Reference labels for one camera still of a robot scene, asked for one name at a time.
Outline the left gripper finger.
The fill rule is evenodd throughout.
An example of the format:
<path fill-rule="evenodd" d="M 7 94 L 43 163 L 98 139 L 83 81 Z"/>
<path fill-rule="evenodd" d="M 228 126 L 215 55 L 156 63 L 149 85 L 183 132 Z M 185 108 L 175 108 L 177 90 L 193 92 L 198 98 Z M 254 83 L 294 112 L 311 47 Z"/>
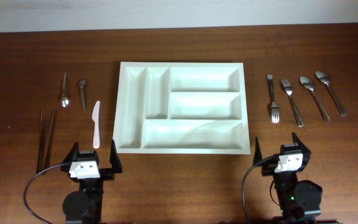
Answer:
<path fill-rule="evenodd" d="M 112 167 L 112 171 L 114 173 L 122 173 L 122 164 L 119 159 L 117 149 L 116 149 L 116 143 L 114 140 L 111 141 L 111 150 L 110 150 L 110 157 L 109 162 Z"/>
<path fill-rule="evenodd" d="M 70 163 L 73 161 L 76 161 L 77 159 L 77 153 L 78 153 L 78 142 L 75 142 L 70 152 L 67 154 L 67 156 L 62 161 L 63 163 Z"/>

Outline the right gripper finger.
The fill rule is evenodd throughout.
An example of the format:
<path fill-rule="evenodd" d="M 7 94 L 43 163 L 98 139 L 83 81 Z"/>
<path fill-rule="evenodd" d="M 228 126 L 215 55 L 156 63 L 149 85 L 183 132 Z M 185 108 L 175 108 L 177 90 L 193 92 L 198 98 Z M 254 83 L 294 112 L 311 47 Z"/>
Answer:
<path fill-rule="evenodd" d="M 258 137 L 255 138 L 255 152 L 253 158 L 253 166 L 261 166 L 261 162 L 263 160 L 262 153 L 260 150 L 259 140 Z"/>
<path fill-rule="evenodd" d="M 292 136 L 293 142 L 297 143 L 297 145 L 300 148 L 300 151 L 302 153 L 310 153 L 310 150 L 301 142 L 301 140 L 299 139 L 299 137 L 296 135 L 295 132 L 292 132 L 291 136 Z"/>

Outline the white plastic knife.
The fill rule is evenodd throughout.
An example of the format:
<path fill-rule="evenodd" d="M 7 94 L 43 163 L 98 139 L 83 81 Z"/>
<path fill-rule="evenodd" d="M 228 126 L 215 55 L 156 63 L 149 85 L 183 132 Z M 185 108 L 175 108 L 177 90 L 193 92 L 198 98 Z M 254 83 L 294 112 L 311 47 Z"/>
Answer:
<path fill-rule="evenodd" d="M 93 147 L 98 149 L 101 145 L 100 132 L 99 132 L 99 109 L 100 101 L 97 101 L 94 105 L 92 112 L 92 120 L 94 121 L 94 132 L 93 132 Z"/>

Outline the silver fork with round handle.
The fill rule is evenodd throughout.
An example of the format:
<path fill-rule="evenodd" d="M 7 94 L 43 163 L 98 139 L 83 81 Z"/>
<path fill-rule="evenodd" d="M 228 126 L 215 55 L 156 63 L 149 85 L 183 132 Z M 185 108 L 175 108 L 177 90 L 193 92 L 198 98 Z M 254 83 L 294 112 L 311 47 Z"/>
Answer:
<path fill-rule="evenodd" d="M 274 92 L 273 92 L 273 76 L 271 74 L 267 75 L 267 83 L 269 87 L 270 102 L 271 102 L 271 120 L 273 124 L 278 124 L 280 121 L 280 112 L 279 107 L 275 102 Z"/>

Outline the silver tablespoon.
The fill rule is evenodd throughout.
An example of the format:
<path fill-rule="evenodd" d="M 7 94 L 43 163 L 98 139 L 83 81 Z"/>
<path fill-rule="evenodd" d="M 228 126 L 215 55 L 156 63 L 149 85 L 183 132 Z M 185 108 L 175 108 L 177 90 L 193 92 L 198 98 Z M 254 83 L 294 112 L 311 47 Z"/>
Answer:
<path fill-rule="evenodd" d="M 325 73 L 325 72 L 322 72 L 322 71 L 316 71 L 314 73 L 315 77 L 323 82 L 326 86 L 327 86 L 327 89 L 328 91 L 330 92 L 337 108 L 338 108 L 338 111 L 340 112 L 341 116 L 346 116 L 347 115 L 347 112 L 345 110 L 345 108 L 343 107 L 342 103 L 340 102 L 339 98 L 336 96 L 335 92 L 333 91 L 333 89 L 331 88 L 331 77 Z"/>
<path fill-rule="evenodd" d="M 311 95 L 313 97 L 313 99 L 315 100 L 320 113 L 324 119 L 325 123 L 330 123 L 331 119 L 329 117 L 329 115 L 327 114 L 326 110 L 324 109 L 324 107 L 322 106 L 322 104 L 320 103 L 318 97 L 316 96 L 315 92 L 314 92 L 314 83 L 311 79 L 307 78 L 307 77 L 300 77 L 300 83 L 311 92 Z"/>

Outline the silver fork slanted handle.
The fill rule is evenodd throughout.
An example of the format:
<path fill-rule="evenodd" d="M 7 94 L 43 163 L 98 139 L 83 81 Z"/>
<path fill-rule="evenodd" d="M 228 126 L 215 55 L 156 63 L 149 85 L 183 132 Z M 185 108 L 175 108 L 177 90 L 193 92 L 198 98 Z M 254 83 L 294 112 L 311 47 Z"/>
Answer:
<path fill-rule="evenodd" d="M 295 115 L 295 119 L 296 119 L 296 122 L 298 124 L 299 127 L 303 127 L 304 126 L 304 121 L 303 121 L 303 118 L 295 104 L 295 101 L 294 101 L 294 98 L 293 98 L 293 89 L 292 89 L 292 86 L 290 84 L 290 82 L 283 78 L 280 80 L 282 86 L 284 87 L 284 90 L 285 92 L 287 93 L 288 95 L 288 98 L 290 100 L 290 104 L 291 104 L 291 107 L 293 109 L 293 112 L 294 112 L 294 115 Z"/>

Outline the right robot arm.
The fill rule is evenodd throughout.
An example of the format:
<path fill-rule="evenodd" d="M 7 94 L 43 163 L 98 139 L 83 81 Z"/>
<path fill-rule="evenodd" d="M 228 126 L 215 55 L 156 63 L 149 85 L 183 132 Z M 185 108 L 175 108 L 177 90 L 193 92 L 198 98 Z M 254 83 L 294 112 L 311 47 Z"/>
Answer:
<path fill-rule="evenodd" d="M 273 177 L 281 210 L 281 215 L 273 218 L 274 223 L 316 223 L 316 217 L 321 215 L 323 189 L 310 180 L 298 180 L 297 173 L 308 165 L 311 151 L 295 133 L 291 136 L 291 144 L 280 146 L 278 154 L 266 158 L 256 141 L 253 165 L 261 168 L 262 176 Z"/>

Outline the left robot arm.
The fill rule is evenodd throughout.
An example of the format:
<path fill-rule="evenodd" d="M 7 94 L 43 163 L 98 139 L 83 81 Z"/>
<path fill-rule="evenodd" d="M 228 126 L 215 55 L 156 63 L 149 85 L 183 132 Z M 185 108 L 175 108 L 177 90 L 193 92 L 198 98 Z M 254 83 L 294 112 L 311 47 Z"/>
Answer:
<path fill-rule="evenodd" d="M 65 223 L 101 222 L 104 182 L 113 181 L 116 174 L 122 173 L 114 141 L 111 143 L 109 162 L 110 168 L 100 168 L 96 151 L 80 151 L 78 143 L 74 143 L 61 168 L 79 184 L 79 189 L 68 194 L 63 201 Z"/>

